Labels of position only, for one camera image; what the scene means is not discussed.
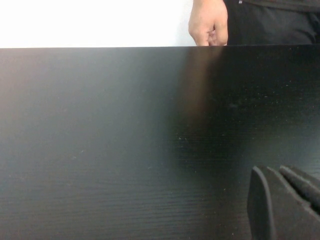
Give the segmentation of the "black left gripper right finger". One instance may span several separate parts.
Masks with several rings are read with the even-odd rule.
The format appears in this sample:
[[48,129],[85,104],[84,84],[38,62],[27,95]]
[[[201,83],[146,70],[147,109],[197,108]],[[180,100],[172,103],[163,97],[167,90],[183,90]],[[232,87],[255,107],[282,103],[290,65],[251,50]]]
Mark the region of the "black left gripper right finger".
[[280,174],[294,188],[300,197],[320,215],[320,180],[294,166],[282,165]]

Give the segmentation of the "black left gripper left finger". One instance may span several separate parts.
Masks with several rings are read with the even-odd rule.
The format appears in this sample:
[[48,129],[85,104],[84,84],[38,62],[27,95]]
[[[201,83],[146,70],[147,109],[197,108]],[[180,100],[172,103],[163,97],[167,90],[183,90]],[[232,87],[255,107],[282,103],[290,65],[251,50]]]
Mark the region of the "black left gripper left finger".
[[280,169],[253,167],[247,215],[253,240],[320,238],[320,215],[291,187]]

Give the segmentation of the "person's right hand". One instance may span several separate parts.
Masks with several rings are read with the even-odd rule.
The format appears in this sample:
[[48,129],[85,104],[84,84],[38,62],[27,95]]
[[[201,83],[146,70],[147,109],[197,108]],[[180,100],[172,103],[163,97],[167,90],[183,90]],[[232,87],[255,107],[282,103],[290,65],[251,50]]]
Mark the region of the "person's right hand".
[[188,32],[197,46],[228,43],[228,11],[222,0],[194,0]]

